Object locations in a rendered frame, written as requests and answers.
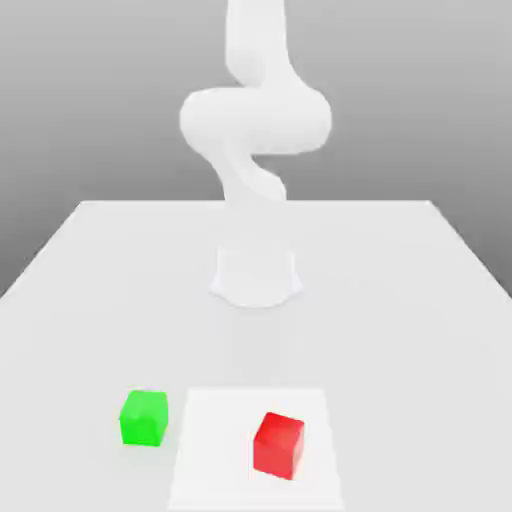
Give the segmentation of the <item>small red cube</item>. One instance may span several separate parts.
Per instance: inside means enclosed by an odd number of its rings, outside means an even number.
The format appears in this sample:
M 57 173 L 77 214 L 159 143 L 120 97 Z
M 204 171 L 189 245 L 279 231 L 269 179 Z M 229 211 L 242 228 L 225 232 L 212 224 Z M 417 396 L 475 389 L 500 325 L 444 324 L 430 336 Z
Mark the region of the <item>small red cube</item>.
M 267 412 L 253 439 L 253 468 L 292 480 L 304 449 L 302 420 Z

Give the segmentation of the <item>small green cube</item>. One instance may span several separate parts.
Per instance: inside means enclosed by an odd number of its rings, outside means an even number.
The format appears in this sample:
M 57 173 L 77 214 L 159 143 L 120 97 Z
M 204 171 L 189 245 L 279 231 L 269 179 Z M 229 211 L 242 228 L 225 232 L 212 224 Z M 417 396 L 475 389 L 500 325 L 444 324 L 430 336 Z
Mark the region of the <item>small green cube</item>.
M 124 444 L 159 447 L 168 426 L 166 393 L 130 391 L 121 408 L 119 423 Z

